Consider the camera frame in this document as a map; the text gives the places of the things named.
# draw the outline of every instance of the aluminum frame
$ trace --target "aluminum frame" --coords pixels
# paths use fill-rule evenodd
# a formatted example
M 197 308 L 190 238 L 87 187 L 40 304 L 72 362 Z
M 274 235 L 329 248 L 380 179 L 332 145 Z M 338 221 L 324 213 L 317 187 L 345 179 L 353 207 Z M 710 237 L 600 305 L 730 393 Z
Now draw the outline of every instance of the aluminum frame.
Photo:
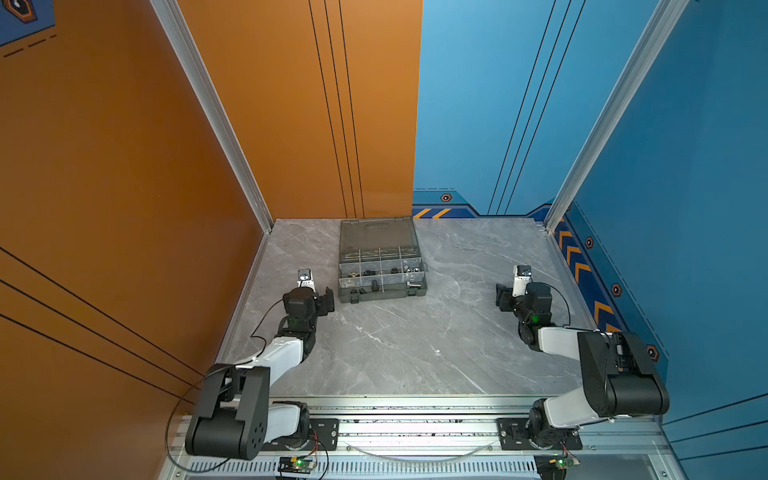
M 677 20 L 683 14 L 688 2 L 689 0 L 660 0 L 656 5 L 640 40 L 637 41 L 632 55 L 630 55 L 611 95 L 605 102 L 603 111 L 600 112 L 598 120 L 594 123 L 592 131 L 584 142 L 584 146 L 581 147 L 581 151 L 544 219 L 544 226 L 549 233 L 554 232 L 568 205 L 576 197 L 578 189 L 581 188 L 589 170 L 592 169 L 594 162 L 603 151 L 605 143 L 614 132 L 640 84 L 643 83 L 645 75 L 659 55 L 659 51 L 677 24 Z
M 473 458 L 490 460 L 543 453 L 503 451 L 495 423 L 500 417 L 527 415 L 538 398 L 540 396 L 307 396 L 289 399 L 305 402 L 310 415 L 339 419 L 339 447 L 329 452 L 332 460 L 365 457 L 357 449 L 375 455 L 424 458 L 464 455 L 478 448 L 481 450 Z M 182 465 L 200 461 L 183 450 L 189 419 L 184 417 L 171 444 L 172 454 Z M 578 452 L 580 457 L 649 455 L 658 475 L 666 472 L 665 478 L 684 479 L 654 417 L 588 425 L 581 430 L 581 441 L 584 449 Z M 261 452 L 257 460 L 271 455 L 274 453 Z M 166 468 L 165 474 L 170 476 L 161 478 L 178 478 L 173 476 L 175 472 L 173 468 Z
M 272 215 L 266 206 L 261 190 L 259 190 L 259 185 L 256 183 L 256 178 L 253 176 L 243 148 L 237 140 L 227 112 L 221 104 L 221 99 L 208 74 L 203 57 L 197 50 L 197 45 L 192 38 L 187 22 L 184 20 L 178 2 L 176 0 L 150 0 L 150 3 L 163 26 L 170 45 L 176 52 L 184 73 L 187 74 L 197 100 L 214 130 L 227 160 L 230 162 L 232 171 L 235 173 L 240 188 L 243 189 L 253 214 L 258 219 L 264 233 L 270 233 L 274 225 Z

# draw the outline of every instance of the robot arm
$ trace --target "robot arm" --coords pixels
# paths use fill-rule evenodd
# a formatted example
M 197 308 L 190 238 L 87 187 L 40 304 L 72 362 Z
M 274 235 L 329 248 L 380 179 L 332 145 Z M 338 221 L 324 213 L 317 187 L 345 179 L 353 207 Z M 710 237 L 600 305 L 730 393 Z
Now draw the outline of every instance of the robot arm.
M 633 333 L 584 332 L 545 327 L 538 330 L 542 352 L 581 362 L 583 386 L 543 401 L 531 414 L 553 429 L 617 415 L 657 415 L 669 409 L 669 395 L 640 338 Z
M 581 387 L 534 402 L 528 440 L 546 448 L 575 435 L 581 425 L 669 409 L 667 389 L 639 336 L 557 327 L 551 300 L 549 286 L 533 282 L 529 266 L 516 268 L 513 288 L 496 286 L 496 305 L 518 317 L 518 335 L 529 348 L 581 363 Z
M 283 296 L 287 316 L 275 339 L 258 356 L 209 369 L 190 421 L 185 446 L 190 455 L 252 460 L 265 442 L 309 437 L 306 404 L 274 403 L 270 387 L 303 362 L 315 344 L 317 317 L 334 310 L 333 291 L 318 296 L 312 273 L 299 271 L 299 286 Z M 240 396 L 237 406 L 224 405 Z

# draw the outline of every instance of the small part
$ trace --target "small part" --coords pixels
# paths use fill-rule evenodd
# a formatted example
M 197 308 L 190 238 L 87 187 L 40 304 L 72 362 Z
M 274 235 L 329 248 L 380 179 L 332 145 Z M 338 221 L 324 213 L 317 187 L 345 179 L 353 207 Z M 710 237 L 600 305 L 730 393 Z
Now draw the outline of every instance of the small part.
M 309 475 L 316 467 L 317 463 L 306 457 L 280 457 L 277 471 L 281 474 L 280 476 L 283 473 Z

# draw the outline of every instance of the tool case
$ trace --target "tool case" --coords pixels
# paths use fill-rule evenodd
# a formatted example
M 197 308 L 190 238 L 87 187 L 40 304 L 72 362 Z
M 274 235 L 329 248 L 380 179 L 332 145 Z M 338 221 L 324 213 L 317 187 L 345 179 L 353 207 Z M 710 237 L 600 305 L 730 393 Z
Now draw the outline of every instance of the tool case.
M 425 264 L 411 217 L 342 220 L 339 240 L 342 303 L 426 293 Z

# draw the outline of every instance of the black stripe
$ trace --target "black stripe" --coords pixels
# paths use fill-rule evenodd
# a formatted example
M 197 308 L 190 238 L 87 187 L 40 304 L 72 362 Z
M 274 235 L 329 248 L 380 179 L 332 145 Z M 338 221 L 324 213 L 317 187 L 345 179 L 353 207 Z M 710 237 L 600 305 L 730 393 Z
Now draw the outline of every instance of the black stripe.
M 336 98 L 339 100 L 339 118 L 341 118 L 341 135 L 344 138 L 344 152 L 346 153 L 346 173 L 349 174 L 349 191 L 352 193 L 352 211 L 357 218 L 357 205 L 355 203 L 355 188 L 352 186 L 352 168 L 349 166 L 349 150 L 346 147 L 346 129 L 344 128 L 344 112 L 341 111 L 341 94 L 339 93 L 339 76 L 336 74 L 336 57 L 333 55 L 333 40 L 331 40 L 331 22 L 328 19 L 328 3 L 323 0 L 326 7 L 326 24 L 328 25 L 328 42 L 331 45 L 331 62 L 333 63 L 333 79 L 336 80 Z
M 349 61 L 346 59 L 346 37 L 344 36 L 344 17 L 341 13 L 341 0 L 339 0 L 339 19 L 341 20 L 341 39 L 344 44 L 344 65 L 346 66 L 346 85 L 349 88 L 349 111 L 352 113 L 352 135 L 355 138 L 355 159 L 357 159 L 357 181 L 360 185 L 360 206 L 362 217 L 366 217 L 366 203 L 362 198 L 362 177 L 360 177 L 360 154 L 357 152 L 357 130 L 355 129 L 355 110 L 352 107 L 352 82 L 349 81 Z
M 717 430 L 716 432 L 702 433 L 701 435 L 694 435 L 692 437 L 686 437 L 684 439 L 672 440 L 670 441 L 670 443 L 685 442 L 686 440 L 700 439 L 701 437 L 716 435 L 717 433 L 730 432 L 731 430 L 745 429 L 746 427 L 754 427 L 755 425 L 762 425 L 763 423 L 768 423 L 768 420 L 763 420 L 762 422 L 748 423 L 746 425 L 739 425 L 737 427 L 731 427 L 729 429 Z
M 22 291 L 22 290 L 20 290 L 20 289 L 16 288 L 15 286 L 11 285 L 10 283 L 6 282 L 5 280 L 3 280 L 3 279 L 0 279 L 0 283 L 2 283 L 3 285 L 5 285 L 5 286 L 7 286 L 7 287 L 9 287 L 9 288 L 12 288 L 13 290 L 15 290 L 15 291 L 19 292 L 21 295 L 23 295 L 23 296 L 26 296 L 26 297 L 27 297 L 27 298 L 29 298 L 30 300 L 32 300 L 32 301 L 34 301 L 34 302 L 36 302 L 36 303 L 38 303 L 38 304 L 40 304 L 40 305 L 44 306 L 44 307 L 45 307 L 45 308 L 47 308 L 48 310 L 51 310 L 52 312 L 54 312 L 54 313 L 57 313 L 59 316 L 62 316 L 62 317 L 64 317 L 65 319 L 69 320 L 70 322 L 74 323 L 75 325 L 77 325 L 77 326 L 80 326 L 80 327 L 82 327 L 82 328 L 86 329 L 88 332 L 91 332 L 91 333 L 93 333 L 94 335 L 98 336 L 99 338 L 101 338 L 101 339 L 104 339 L 104 340 L 107 340 L 109 343 L 111 343 L 112 345 L 116 346 L 117 348 L 119 348 L 119 349 L 122 349 L 122 350 L 124 350 L 124 351 L 126 351 L 126 352 L 130 353 L 131 355 L 135 356 L 136 358 L 139 358 L 139 359 L 142 359 L 142 360 L 144 360 L 146 363 L 149 363 L 150 365 L 152 365 L 152 366 L 154 366 L 154 367 L 157 367 L 158 369 L 160 369 L 160 370 L 162 370 L 162 371 L 166 372 L 168 375 L 170 375 L 170 376 L 172 376 L 172 377 L 174 377 L 174 378 L 176 378 L 176 379 L 179 379 L 179 380 L 181 380 L 182 382 L 186 383 L 186 384 L 187 384 L 187 385 L 189 385 L 189 386 L 194 386 L 194 384 L 192 384 L 192 383 L 189 383 L 187 380 L 185 380 L 185 379 L 182 379 L 181 377 L 179 377 L 179 376 L 176 376 L 176 375 L 174 375 L 174 374 L 173 374 L 173 373 L 171 373 L 171 372 L 168 372 L 168 371 L 167 371 L 166 369 L 164 369 L 163 367 L 161 367 L 161 366 L 159 366 L 159 365 L 157 365 L 157 364 L 155 364 L 155 363 L 152 363 L 152 362 L 150 362 L 149 360 L 145 359 L 143 356 L 141 356 L 141 355 L 138 355 L 137 353 L 134 353 L 134 352 L 130 351 L 129 349 L 125 348 L 124 346 L 120 345 L 119 343 L 117 343 L 117 342 L 114 342 L 114 341 L 110 340 L 109 338 L 107 338 L 106 336 L 103 336 L 103 335 L 101 335 L 99 332 L 96 332 L 95 330 L 93 330 L 93 329 L 91 329 L 91 328 L 88 328 L 87 326 L 85 326 L 85 325 L 83 325 L 82 323 L 78 322 L 77 320 L 75 320 L 75 319 L 71 318 L 70 316 L 66 316 L 65 314 L 63 314 L 62 312 L 60 312 L 60 311 L 56 310 L 55 308 L 53 308 L 52 306 L 48 305 L 47 303 L 45 303 L 45 302 L 42 302 L 41 300 L 38 300 L 38 299 L 34 298 L 34 297 L 33 297 L 32 295 L 30 295 L 29 293 L 26 293 L 26 292 L 24 292 L 24 291 Z
M 544 80 L 547 78 L 547 71 L 549 71 L 549 64 L 552 62 L 552 56 L 554 55 L 554 50 L 558 46 L 558 40 L 560 39 L 560 33 L 563 31 L 563 25 L 565 25 L 565 19 L 568 17 L 568 10 L 571 9 L 571 3 L 573 0 L 568 0 L 568 7 L 565 9 L 565 15 L 563 15 L 563 21 L 560 23 L 560 28 L 558 29 L 558 36 L 554 38 L 554 45 L 552 45 L 552 51 L 549 52 L 549 60 L 547 60 L 547 66 L 544 69 L 544 74 L 541 76 L 541 83 L 538 85 L 538 90 L 536 91 L 536 97 L 533 99 L 533 106 L 531 107 L 531 113 L 528 115 L 528 121 L 525 122 L 525 129 L 523 130 L 523 135 L 520 136 L 520 143 L 518 144 L 518 151 L 515 153 L 515 159 L 512 161 L 512 168 L 509 169 L 509 175 L 507 176 L 507 182 L 504 184 L 504 190 L 502 190 L 502 198 L 498 201 L 498 207 L 496 208 L 496 214 L 498 215 L 498 212 L 502 208 L 502 201 L 504 201 L 504 194 L 507 193 L 507 186 L 509 185 L 509 180 L 512 178 L 512 172 L 515 171 L 515 164 L 518 162 L 518 155 L 520 154 L 520 147 L 523 145 L 523 140 L 525 139 L 525 134 L 528 132 L 528 125 L 531 123 L 531 118 L 533 117 L 533 110 L 536 109 L 536 102 L 538 101 L 538 96 L 541 93 L 541 87 L 544 86 Z
M 762 395 L 757 395 L 757 396 L 754 396 L 754 397 L 751 397 L 751 398 L 748 398 L 748 399 L 744 399 L 744 400 L 739 400 L 738 402 L 729 403 L 728 405 L 723 405 L 723 406 L 715 407 L 713 409 L 704 410 L 703 412 L 694 413 L 693 415 L 689 415 L 687 417 L 682 417 L 682 418 L 679 418 L 679 419 L 675 419 L 675 420 L 672 420 L 670 422 L 665 422 L 665 423 L 662 423 L 661 425 L 669 425 L 671 423 L 679 422 L 680 420 L 692 419 L 693 417 L 698 417 L 699 415 L 703 415 L 705 413 L 716 412 L 717 410 L 727 409 L 728 407 L 732 407 L 734 405 L 739 405 L 740 403 L 751 402 L 752 400 L 762 399 L 764 396 L 768 396 L 768 393 L 764 393 Z
M 344 202 L 344 215 L 349 217 L 349 211 L 346 209 L 346 197 L 344 195 L 344 182 L 341 180 L 341 166 L 339 165 L 339 152 L 336 151 L 336 137 L 333 136 L 333 122 L 331 121 L 331 107 L 328 103 L 328 91 L 326 90 L 326 77 L 323 74 L 323 61 L 320 60 L 320 45 L 317 43 L 317 30 L 315 29 L 315 16 L 312 14 L 312 2 L 306 0 L 310 6 L 310 18 L 312 19 L 312 31 L 315 33 L 315 46 L 317 47 L 317 63 L 320 65 L 320 78 L 323 79 L 323 93 L 326 96 L 326 108 L 328 109 L 328 124 L 331 127 L 331 140 L 333 141 L 333 154 L 336 155 L 336 168 L 339 170 L 339 186 L 341 187 L 341 199 Z
M 533 140 L 536 138 L 536 133 L 538 132 L 538 126 L 541 125 L 541 119 L 544 117 L 545 110 L 547 110 L 547 104 L 549 104 L 549 98 L 552 95 L 552 91 L 554 90 L 554 83 L 558 81 L 560 68 L 563 66 L 563 60 L 565 60 L 565 55 L 568 53 L 568 47 L 571 46 L 571 40 L 574 37 L 574 32 L 576 32 L 576 25 L 578 25 L 579 18 L 581 18 L 581 13 L 584 11 L 584 5 L 586 4 L 587 4 L 587 0 L 584 0 L 584 3 L 581 4 L 581 10 L 578 11 L 578 17 L 576 17 L 576 23 L 574 23 L 574 29 L 571 30 L 571 36 L 568 38 L 568 43 L 565 44 L 565 51 L 563 52 L 563 57 L 560 59 L 560 64 L 558 65 L 558 71 L 554 74 L 554 80 L 552 81 L 552 86 L 549 88 L 549 93 L 547 94 L 547 100 L 544 102 L 544 107 L 541 109 L 541 115 L 538 118 L 536 129 L 533 130 L 533 136 L 531 136 L 531 143 L 528 144 L 528 149 L 525 151 L 525 157 L 523 157 L 523 163 L 520 165 L 520 171 L 518 172 L 518 177 L 515 180 L 515 186 L 512 188 L 512 193 L 509 194 L 509 200 L 507 200 L 507 207 L 504 209 L 504 215 L 507 214 L 507 210 L 509 209 L 509 204 L 512 202 L 512 195 L 515 194 L 515 189 L 517 189 L 518 187 L 518 182 L 520 181 L 520 175 L 523 173 L 523 168 L 525 168 L 525 161 L 528 159 L 528 154 L 531 153 L 531 146 L 533 145 Z
M 140 378 L 139 378 L 139 377 L 137 377 L 136 375 L 134 375 L 134 374 L 132 374 L 132 373 L 128 373 L 128 372 L 126 372 L 126 371 L 125 371 L 125 370 L 123 370 L 123 369 L 120 369 L 120 368 L 118 368 L 118 367 L 116 367 L 116 366 L 114 366 L 114 365 L 111 365 L 110 363 L 107 363 L 107 362 L 105 362 L 104 360 L 100 360 L 100 359 L 97 359 L 97 358 L 96 358 L 95 356 L 93 356 L 93 355 L 88 355 L 86 352 L 83 352 L 82 350 L 76 349 L 76 348 L 74 348 L 73 346 L 67 345 L 66 343 L 62 342 L 61 340 L 56 340 L 56 339 L 55 339 L 55 338 L 53 338 L 52 336 L 48 336 L 48 335 L 45 335 L 43 332 L 40 332 L 39 330 L 35 330 L 35 329 L 33 329 L 32 327 L 30 327 L 30 326 L 26 326 L 24 323 L 21 323 L 21 322 L 19 322 L 19 321 L 16 321 L 16 320 L 12 319 L 10 316 L 7 316 L 7 315 L 4 315 L 4 314 L 0 313 L 0 317 L 2 317 L 2 318 L 4 318 L 4 319 L 8 320 L 9 322 L 15 323 L 16 325 L 18 325 L 18 326 L 20 326 L 20 327 L 26 328 L 26 329 L 27 329 L 27 330 L 29 330 L 30 332 L 34 332 L 34 333 L 37 333 L 39 336 L 43 336 L 43 337 L 45 337 L 45 338 L 47 338 L 47 339 L 51 340 L 52 342 L 56 342 L 56 343 L 58 343 L 58 344 L 59 344 L 59 345 L 61 345 L 61 346 L 65 346 L 65 347 L 67 347 L 67 348 L 68 348 L 68 349 L 70 349 L 70 350 L 73 350 L 73 351 L 75 351 L 75 352 L 77 352 L 77 353 L 80 353 L 81 355 L 87 356 L 89 359 L 92 359 L 92 360 L 96 360 L 96 361 L 97 361 L 97 362 L 99 362 L 101 365 L 106 365 L 106 366 L 108 366 L 108 367 L 109 367 L 109 368 L 111 368 L 111 369 L 117 370 L 117 371 L 118 371 L 118 372 L 120 372 L 120 373 L 124 373 L 125 375 L 128 375 L 128 376 L 130 376 L 131 378 L 138 380 L 139 382 L 142 382 L 142 383 L 146 383 L 147 385 L 149 385 L 149 386 L 152 386 L 152 387 L 154 387 L 154 388 L 156 388 L 156 389 L 158 389 L 158 390 L 160 390 L 160 391 L 162 391 L 162 392 L 166 392 L 168 395 L 172 395 L 172 396 L 176 397 L 177 399 L 182 399 L 180 396 L 176 395 L 176 394 L 175 394 L 175 393 L 173 393 L 173 392 L 169 392 L 169 391 L 167 391 L 167 390 L 166 390 L 166 389 L 164 389 L 163 387 L 157 386 L 157 385 L 155 385 L 155 384 L 153 384 L 153 383 L 151 383 L 151 382 L 148 382 L 147 380 L 144 380 L 144 379 L 140 379 Z M 189 403 L 189 404 L 191 404 L 191 405 L 194 405 L 194 403 L 190 402 L 189 400 L 186 400 L 186 399 L 182 399 L 182 400 L 184 400 L 185 402 L 187 402 L 187 403 Z
M 13 54 L 15 54 L 15 53 L 19 53 L 19 52 L 20 52 L 20 51 L 22 51 L 22 50 L 24 50 L 24 49 L 23 49 L 23 48 L 20 48 L 20 49 L 18 49 L 18 50 L 14 50 L 14 51 L 12 51 L 11 53 L 7 53 L 7 54 L 3 55 L 2 57 L 3 57 L 3 58 L 5 58 L 5 57 L 10 57 L 11 55 L 13 55 Z
M 729 450 L 728 452 L 708 453 L 706 455 L 696 455 L 695 457 L 679 458 L 678 460 L 682 462 L 683 460 L 693 460 L 694 458 L 716 457 L 718 455 L 728 455 L 729 453 L 751 452 L 752 450 L 761 450 L 761 449 L 768 449 L 768 445 L 761 445 L 759 447 L 749 447 L 748 449 Z
M 60 284 L 59 282 L 57 282 L 56 280 L 53 280 L 51 277 L 49 277 L 48 275 L 45 275 L 43 272 L 41 272 L 40 270 L 38 270 L 38 269 L 34 268 L 34 267 L 33 267 L 32 265 L 30 265 L 29 263 L 26 263 L 24 260 L 22 260 L 22 259 L 18 258 L 18 257 L 17 257 L 16 255 L 14 255 L 13 253 L 11 253 L 11 252 L 7 251 L 5 248 L 3 248 L 3 247 L 0 247 L 0 251 L 2 251 L 3 253 L 5 253 L 6 255 L 8 255 L 9 257 L 11 257 L 11 258 L 13 258 L 14 260 L 16 260 L 16 261 L 17 261 L 17 262 L 19 262 L 21 265 L 24 265 L 24 266 L 26 266 L 27 268 L 29 268 L 30 270 L 32 270 L 33 272 L 37 273 L 39 276 L 42 276 L 42 277 L 43 277 L 43 278 L 45 278 L 47 281 L 49 281 L 49 282 L 53 283 L 54 285 L 56 285 L 56 286 L 57 286 L 57 287 L 59 287 L 60 289 L 64 290 L 66 293 L 69 293 L 69 294 L 70 294 L 70 295 L 72 295 L 74 298 L 76 298 L 76 299 L 80 300 L 82 303 L 85 303 L 86 305 L 88 305 L 89 307 L 91 307 L 93 310 L 96 310 L 97 312 L 99 312 L 101 315 L 104 315 L 104 316 L 106 316 L 108 319 L 112 320 L 113 322 L 115 322 L 115 323 L 116 323 L 116 324 L 118 324 L 119 326 L 123 327 L 123 328 L 124 328 L 124 329 L 126 329 L 127 331 L 129 331 L 129 332 L 133 333 L 135 336 L 139 337 L 139 338 L 140 338 L 140 339 L 142 339 L 143 341 L 145 341 L 145 342 L 149 343 L 149 344 L 150 344 L 150 345 L 152 345 L 154 348 L 156 348 L 156 349 L 160 350 L 162 353 L 165 353 L 165 354 L 166 354 L 166 355 L 168 355 L 170 358 L 172 358 L 172 359 L 176 360 L 177 362 L 179 362 L 181 365 L 184 365 L 184 366 L 186 366 L 188 369 L 192 370 L 193 372 L 195 372 L 195 373 L 196 373 L 196 374 L 198 374 L 198 375 L 203 375 L 202 373 L 198 372 L 196 369 L 192 368 L 191 366 L 189 366 L 189 365 L 188 365 L 188 364 L 186 364 L 185 362 L 182 362 L 181 360 L 179 360 L 179 359 L 178 359 L 178 358 L 176 358 L 175 356 L 171 355 L 171 354 L 170 354 L 169 352 L 167 352 L 166 350 L 164 350 L 164 349 L 160 348 L 159 346 L 155 345 L 154 343 L 150 342 L 150 341 L 149 341 L 147 338 L 145 338 L 144 336 L 142 336 L 142 335 L 140 335 L 139 333 L 135 332 L 134 330 L 132 330 L 132 329 L 131 329 L 131 328 L 129 328 L 128 326 L 124 325 L 123 323 L 120 323 L 120 322 L 118 322 L 118 321 L 117 321 L 117 320 L 116 320 L 116 319 L 115 319 L 113 316 L 109 316 L 108 314 L 106 314 L 106 312 L 105 312 L 105 311 L 98 309 L 96 306 L 94 306 L 94 305 L 93 305 L 93 303 L 90 303 L 90 302 L 88 302 L 86 299 L 84 299 L 83 297 L 81 297 L 81 296 L 77 295 L 77 294 L 76 294 L 76 293 L 74 293 L 72 290 L 70 290 L 70 289 L 68 289 L 67 287 L 65 287 L 65 286 L 61 285 L 61 284 Z
M 515 126 L 512 128 L 512 135 L 509 136 L 509 143 L 507 144 L 507 151 L 504 153 L 504 160 L 502 161 L 502 167 L 498 169 L 498 178 L 496 179 L 496 186 L 493 187 L 493 195 L 491 195 L 491 203 L 488 204 L 488 215 L 491 214 L 491 207 L 493 207 L 493 199 L 496 197 L 496 190 L 498 189 L 498 182 L 502 181 L 502 172 L 504 172 L 504 165 L 507 163 L 507 155 L 509 155 L 509 148 L 512 145 L 512 138 L 515 137 L 515 130 L 518 128 L 518 122 L 520 121 L 520 113 L 523 111 L 523 104 L 525 104 L 525 97 L 528 96 L 528 88 L 531 87 L 531 79 L 533 78 L 533 72 L 536 69 L 536 63 L 538 62 L 538 54 L 541 53 L 541 46 L 544 44 L 544 38 L 547 36 L 547 29 L 549 28 L 549 21 L 552 20 L 552 12 L 554 12 L 554 4 L 557 0 L 552 2 L 552 8 L 549 10 L 549 18 L 547 18 L 547 25 L 544 27 L 544 33 L 541 34 L 541 42 L 538 44 L 538 50 L 536 51 L 536 59 L 533 61 L 533 67 L 531 67 L 531 74 L 528 76 L 528 84 L 525 85 L 525 93 L 523 99 L 520 102 L 520 109 L 518 110 L 518 116 L 515 119 Z

